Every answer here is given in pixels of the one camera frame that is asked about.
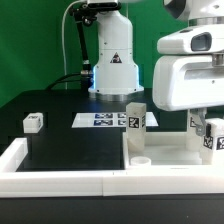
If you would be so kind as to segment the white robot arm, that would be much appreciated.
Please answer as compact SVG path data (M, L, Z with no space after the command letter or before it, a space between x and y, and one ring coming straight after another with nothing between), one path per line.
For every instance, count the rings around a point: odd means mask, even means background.
M99 59L93 67L90 96L122 100L141 92L138 66L133 60L133 27L119 9L137 0L79 0L69 9L81 23L98 23ZM224 0L163 0L163 7L188 26L162 37L157 50L152 97L165 111L188 110L196 134L210 127L206 109L224 105Z

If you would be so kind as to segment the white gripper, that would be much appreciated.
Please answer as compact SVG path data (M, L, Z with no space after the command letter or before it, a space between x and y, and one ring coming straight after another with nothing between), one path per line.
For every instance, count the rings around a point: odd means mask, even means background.
M224 105L224 67L210 55L162 56L155 65L152 96L165 111L191 109L196 134L206 134L206 107Z

